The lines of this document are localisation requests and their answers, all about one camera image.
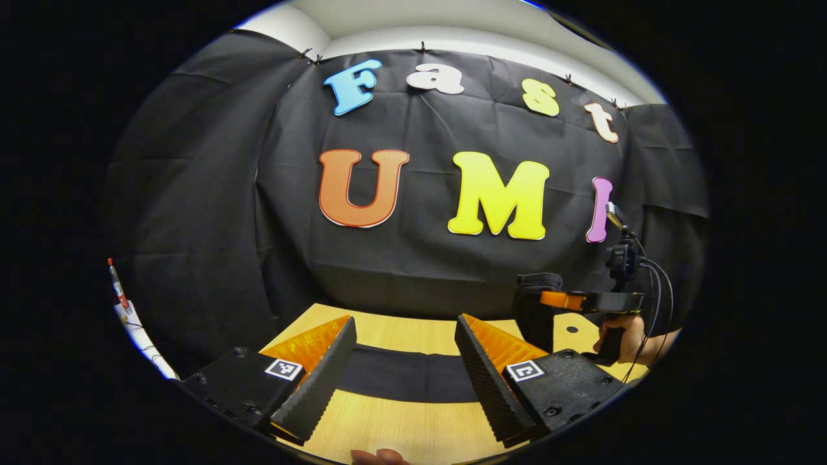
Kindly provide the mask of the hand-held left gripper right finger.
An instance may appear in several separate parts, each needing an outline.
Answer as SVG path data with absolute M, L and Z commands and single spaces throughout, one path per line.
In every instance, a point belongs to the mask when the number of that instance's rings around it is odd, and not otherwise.
M 494 438 L 543 438 L 608 403 L 625 384 L 570 348 L 549 353 L 483 320 L 457 318 L 455 344 Z

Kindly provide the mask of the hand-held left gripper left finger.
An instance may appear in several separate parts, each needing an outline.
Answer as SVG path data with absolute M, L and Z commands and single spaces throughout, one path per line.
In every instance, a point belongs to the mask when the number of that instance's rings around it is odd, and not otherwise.
M 233 348 L 182 386 L 240 426 L 303 445 L 342 380 L 356 341 L 354 317 L 344 315 L 261 351 Z

